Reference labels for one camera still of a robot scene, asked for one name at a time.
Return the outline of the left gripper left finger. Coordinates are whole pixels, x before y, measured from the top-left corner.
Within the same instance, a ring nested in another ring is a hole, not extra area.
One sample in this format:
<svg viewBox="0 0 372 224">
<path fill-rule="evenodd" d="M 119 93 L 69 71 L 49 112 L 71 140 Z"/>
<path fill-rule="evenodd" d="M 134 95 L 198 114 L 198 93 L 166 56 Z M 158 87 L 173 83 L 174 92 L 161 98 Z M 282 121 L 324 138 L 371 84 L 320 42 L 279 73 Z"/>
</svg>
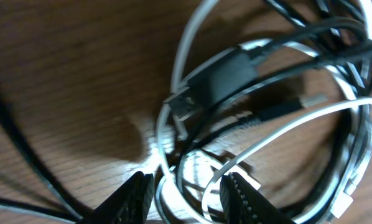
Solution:
<svg viewBox="0 0 372 224">
<path fill-rule="evenodd" d="M 144 224 L 153 196 L 154 176 L 138 171 L 77 224 Z"/>
</svg>

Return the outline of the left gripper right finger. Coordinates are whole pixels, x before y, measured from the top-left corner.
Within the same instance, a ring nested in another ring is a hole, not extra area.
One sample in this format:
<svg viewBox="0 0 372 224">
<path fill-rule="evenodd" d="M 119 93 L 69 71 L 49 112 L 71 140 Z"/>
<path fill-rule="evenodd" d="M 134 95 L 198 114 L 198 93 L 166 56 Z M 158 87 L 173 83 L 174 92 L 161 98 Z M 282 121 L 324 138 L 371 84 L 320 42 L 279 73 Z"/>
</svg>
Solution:
<svg viewBox="0 0 372 224">
<path fill-rule="evenodd" d="M 220 201 L 227 224 L 294 224 L 237 172 L 222 176 Z"/>
</svg>

